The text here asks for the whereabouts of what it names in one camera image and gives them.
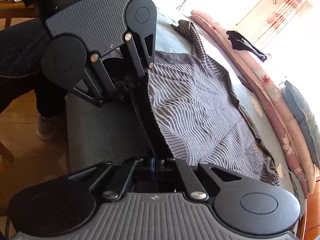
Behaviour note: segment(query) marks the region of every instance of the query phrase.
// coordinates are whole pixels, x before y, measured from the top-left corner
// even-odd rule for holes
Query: dark mesh fabric
[[[0,76],[24,77],[40,70],[41,59],[50,42],[39,19],[0,31]]]

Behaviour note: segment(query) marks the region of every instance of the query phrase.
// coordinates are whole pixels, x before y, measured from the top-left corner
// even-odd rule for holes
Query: small logo
[[[154,195],[154,196],[152,196],[152,197],[150,197],[151,199],[153,199],[153,200],[157,200],[158,198],[160,198],[158,195]]]

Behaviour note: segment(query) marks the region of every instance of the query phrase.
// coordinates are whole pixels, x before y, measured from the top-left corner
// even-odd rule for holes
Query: wooden chair
[[[0,2],[0,19],[5,19],[5,28],[11,25],[12,18],[37,18],[38,12],[33,7],[25,7],[23,2]]]

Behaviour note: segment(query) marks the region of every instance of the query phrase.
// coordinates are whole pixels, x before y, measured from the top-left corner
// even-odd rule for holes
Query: black pants
[[[50,38],[38,19],[0,31],[0,113],[15,98],[35,90],[38,112],[43,117],[60,114],[66,90],[41,72],[42,54]]]

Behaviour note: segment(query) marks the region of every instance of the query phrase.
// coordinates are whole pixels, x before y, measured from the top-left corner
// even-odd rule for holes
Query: black cloth
[[[0,31],[0,113],[17,97],[35,90],[38,112],[52,117],[65,109],[66,90],[41,72],[50,38],[41,22],[30,20]]]
[[[267,56],[253,46],[244,36],[237,31],[227,31],[229,35],[228,40],[232,43],[232,48],[236,50],[247,50],[256,55],[262,62],[267,60]]]

